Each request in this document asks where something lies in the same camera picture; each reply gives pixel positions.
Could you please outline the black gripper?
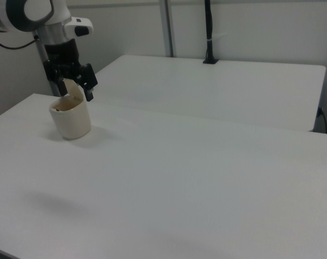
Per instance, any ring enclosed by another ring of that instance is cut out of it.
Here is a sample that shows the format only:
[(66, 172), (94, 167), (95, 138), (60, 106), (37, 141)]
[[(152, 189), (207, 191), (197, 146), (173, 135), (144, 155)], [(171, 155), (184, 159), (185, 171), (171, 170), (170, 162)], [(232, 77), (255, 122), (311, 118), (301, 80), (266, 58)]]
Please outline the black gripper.
[[(58, 78), (77, 81), (84, 91), (86, 101), (91, 101), (92, 91), (98, 81), (91, 64), (80, 64), (76, 41), (72, 39), (58, 45), (44, 45), (44, 48), (48, 60), (43, 65), (48, 81), (57, 81)], [(64, 80), (59, 80), (56, 84), (60, 96), (66, 96), (67, 88)]]

